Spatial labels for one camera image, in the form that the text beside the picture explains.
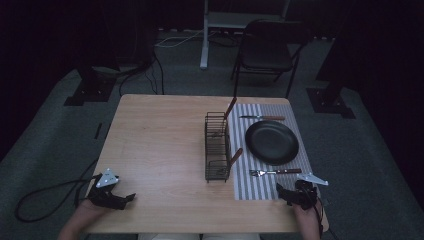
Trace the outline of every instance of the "fork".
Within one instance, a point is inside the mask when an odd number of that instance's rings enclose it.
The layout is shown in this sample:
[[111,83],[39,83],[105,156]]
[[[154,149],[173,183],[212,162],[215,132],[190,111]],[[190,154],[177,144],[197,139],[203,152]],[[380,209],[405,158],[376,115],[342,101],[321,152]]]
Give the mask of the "fork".
[[273,171],[263,171],[263,170],[249,170],[250,176],[260,177],[265,174],[288,174],[288,173],[301,173],[302,169],[293,168],[293,169],[282,169],[282,170],[273,170]]

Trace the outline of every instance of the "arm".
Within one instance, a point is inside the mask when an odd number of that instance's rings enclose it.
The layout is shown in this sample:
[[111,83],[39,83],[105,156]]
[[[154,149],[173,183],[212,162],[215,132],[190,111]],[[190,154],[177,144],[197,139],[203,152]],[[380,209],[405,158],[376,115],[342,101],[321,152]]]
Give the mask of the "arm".
[[79,234],[84,228],[109,211],[111,210],[108,208],[94,205],[90,200],[82,201],[65,226],[63,226],[58,240],[78,239]]
[[[320,201],[317,201],[315,207],[318,212],[321,212],[322,206]],[[300,234],[304,240],[319,240],[319,224],[317,220],[317,214],[314,208],[303,210],[300,205],[293,204],[294,214],[296,216],[297,223],[299,224]]]

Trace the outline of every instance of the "gray carpet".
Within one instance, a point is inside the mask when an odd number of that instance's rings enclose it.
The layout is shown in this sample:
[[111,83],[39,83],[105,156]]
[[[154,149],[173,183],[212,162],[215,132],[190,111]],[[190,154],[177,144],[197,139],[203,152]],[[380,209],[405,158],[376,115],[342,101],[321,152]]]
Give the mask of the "gray carpet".
[[[225,39],[215,40],[230,43]],[[342,91],[342,97],[352,108],[356,119],[314,113],[312,109],[306,88],[326,86],[325,82],[315,81],[315,76],[330,47],[331,42],[316,40],[305,48],[289,96],[314,174],[330,183],[328,187],[320,188],[330,227],[343,240],[424,239],[423,211],[358,94],[347,89]],[[165,94],[232,95],[233,82],[229,77],[237,48],[211,44],[207,70],[199,68],[200,52],[200,41],[188,41],[172,48],[156,48],[164,70]],[[128,79],[122,86],[122,93],[155,94],[151,87],[155,89],[154,77],[160,92],[160,70],[157,64],[153,69]],[[273,83],[269,76],[243,75],[239,96],[282,97],[287,79],[288,75],[285,75]],[[73,211],[70,198],[57,212],[42,221],[22,223],[14,217],[14,208],[23,195],[77,179],[101,152],[107,127],[119,102],[119,85],[115,86],[108,102],[85,103],[81,107],[63,106],[66,98],[73,95],[79,81],[78,73],[72,71],[58,82],[31,125],[0,163],[2,240],[55,239]],[[96,138],[100,123],[102,128]],[[93,168],[85,178],[92,174]],[[31,198],[22,207],[22,216],[36,218],[47,213],[70,187]],[[300,239],[297,233],[264,233],[262,237],[265,240]],[[134,234],[94,234],[89,239],[136,237]],[[334,237],[326,232],[323,239]]]

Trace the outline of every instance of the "dish rack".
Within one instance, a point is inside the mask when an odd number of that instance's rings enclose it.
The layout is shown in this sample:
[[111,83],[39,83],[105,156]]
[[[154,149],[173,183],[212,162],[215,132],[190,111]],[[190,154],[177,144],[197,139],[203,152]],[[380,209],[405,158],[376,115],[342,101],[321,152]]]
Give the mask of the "dish rack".
[[205,117],[205,178],[227,182],[231,149],[225,113],[208,112]]

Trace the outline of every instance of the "black cable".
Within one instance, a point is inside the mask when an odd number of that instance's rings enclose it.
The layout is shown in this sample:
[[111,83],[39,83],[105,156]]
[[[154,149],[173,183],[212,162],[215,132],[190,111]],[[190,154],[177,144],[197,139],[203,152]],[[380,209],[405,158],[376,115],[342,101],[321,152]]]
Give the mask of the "black cable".
[[132,76],[136,75],[137,73],[142,73],[144,71],[146,71],[147,69],[149,69],[149,67],[152,66],[152,64],[154,63],[154,61],[149,61],[149,62],[145,62],[142,65],[132,69],[131,71],[128,71],[128,76],[126,76],[124,78],[124,80],[122,80],[122,82],[119,84],[119,96],[122,97],[122,86],[124,85],[124,83]]
[[324,217],[324,205],[322,205],[321,198],[318,198],[318,201],[321,204],[321,219],[320,219],[320,221],[322,222],[322,218]]
[[307,197],[307,198],[308,198],[308,200],[309,200],[309,203],[312,205],[312,207],[313,207],[313,208],[314,208],[314,210],[315,210],[315,213],[316,213],[316,216],[317,216],[317,221],[318,221],[318,233],[319,233],[319,236],[320,236],[320,238],[321,238],[321,236],[322,236],[322,231],[323,231],[323,226],[322,226],[322,216],[320,216],[319,211],[318,211],[317,207],[315,206],[316,204],[314,204],[314,201],[312,201],[311,196],[309,196],[309,194],[308,194],[308,191],[307,191],[304,187],[302,187],[302,191],[303,191],[303,193],[306,195],[306,197]]
[[96,70],[96,69],[94,69],[94,71],[99,76],[103,76],[103,77],[106,77],[106,78],[119,78],[119,77],[123,77],[123,76],[129,75],[129,74],[135,74],[135,73],[140,71],[141,67],[143,67],[143,65],[128,69],[126,71],[121,71],[121,72],[118,72],[118,73],[107,73],[107,72],[102,72],[102,71]]
[[331,228],[328,228],[328,231],[331,233],[331,235],[333,235],[333,238],[336,240],[339,240],[339,238],[337,237],[336,233],[333,232],[333,230]]
[[154,68],[154,66],[152,65],[152,72],[151,72],[151,75],[152,75],[152,78],[153,78],[153,80],[152,79],[150,79],[150,77],[147,75],[147,71],[146,72],[144,72],[144,76],[147,78],[147,80],[149,80],[149,82],[150,82],[150,87],[152,88],[152,91],[157,95],[158,94],[158,85],[157,85],[157,83],[156,83],[156,77],[155,77],[155,68]]
[[164,82],[163,82],[163,68],[162,68],[162,64],[160,64],[159,58],[158,58],[158,56],[156,55],[155,52],[153,52],[153,57],[158,62],[158,65],[159,65],[159,68],[160,68],[161,85],[162,85],[162,95],[165,95],[165,86],[164,86]]
[[138,31],[139,31],[139,19],[138,19],[138,10],[139,10],[139,5],[137,4],[137,1],[131,1],[130,4],[132,4],[132,8],[133,8],[133,13],[134,13],[134,30],[135,30],[135,39],[134,39],[134,49],[133,49],[133,53],[131,54],[131,60],[135,59],[135,55],[137,54],[137,50],[138,50]]
[[[96,177],[97,177],[98,175],[95,175],[95,176],[93,176],[92,178],[91,178],[91,180],[93,180],[93,179],[95,179]],[[77,190],[75,190],[75,195],[74,195],[74,207],[75,208],[77,208],[78,207],[78,205],[79,205],[79,203],[80,203],[80,200],[83,200],[83,199],[80,199],[80,192],[81,192],[81,189],[87,184],[87,183],[89,183],[90,181],[87,181],[87,182],[85,182],[85,183],[83,183],[83,184],[81,184],[78,188],[77,188]]]
[[[214,39],[229,39],[231,41],[231,44],[224,44],[218,41],[214,41]],[[218,36],[217,35],[213,35],[211,37],[209,37],[209,43],[210,44],[215,44],[218,45],[220,47],[225,47],[225,48],[234,48],[234,47],[238,47],[240,45],[240,41],[237,39],[237,37],[235,36],[231,36],[230,34],[227,33],[223,33],[221,32]]]
[[[78,183],[87,183],[87,182],[89,182],[91,179],[83,179],[83,177],[84,177],[84,175],[88,172],[88,170],[90,170],[90,168],[96,163],[98,161],[98,159],[96,159],[96,160],[94,160],[85,170],[84,170],[84,172],[80,175],[80,177],[77,179],[77,180],[73,180],[73,181],[68,181],[68,182],[64,182],[64,183],[60,183],[60,184],[57,184],[57,185],[53,185],[53,186],[51,186],[51,187],[46,187],[46,188],[42,188],[42,189],[39,189],[39,190],[35,190],[35,191],[32,191],[32,192],[30,192],[30,193],[28,193],[28,194],[26,194],[25,196],[23,196],[20,200],[19,200],[19,202],[18,202],[18,204],[16,205],[16,207],[15,207],[15,212],[14,212],[14,214],[15,214],[15,218],[16,219],[18,219],[19,221],[21,221],[21,222],[25,222],[25,223],[32,223],[32,222],[37,222],[37,221],[41,221],[41,220],[43,220],[43,219],[46,219],[46,218],[48,218],[48,217],[50,217],[51,215],[53,215],[53,213],[55,213],[64,203],[65,203],[65,201],[66,201],[66,199],[68,199],[68,197],[69,197],[69,195],[71,195],[71,193],[72,193],[72,191],[77,187],[77,185],[78,185]],[[66,185],[68,185],[68,184],[72,184],[72,183],[74,183],[74,185],[72,186],[72,188],[66,193],[66,195],[65,195],[65,197],[60,201],[60,203],[56,206],[56,207],[54,207],[50,212],[48,212],[47,214],[45,214],[45,215],[43,215],[43,216],[41,216],[41,217],[38,217],[38,218],[34,218],[34,219],[26,219],[26,218],[24,218],[24,217],[22,217],[21,215],[20,215],[20,213],[19,213],[19,210],[20,210],[20,208],[22,207],[22,205],[24,204],[24,202],[25,202],[25,200],[28,198],[28,197],[30,197],[30,196],[32,196],[32,195],[35,195],[35,194],[37,194],[37,193],[40,193],[40,192],[44,192],[44,191],[47,191],[47,190],[51,190],[51,189],[54,189],[54,188],[58,188],[58,187],[62,187],[62,186],[66,186]]]

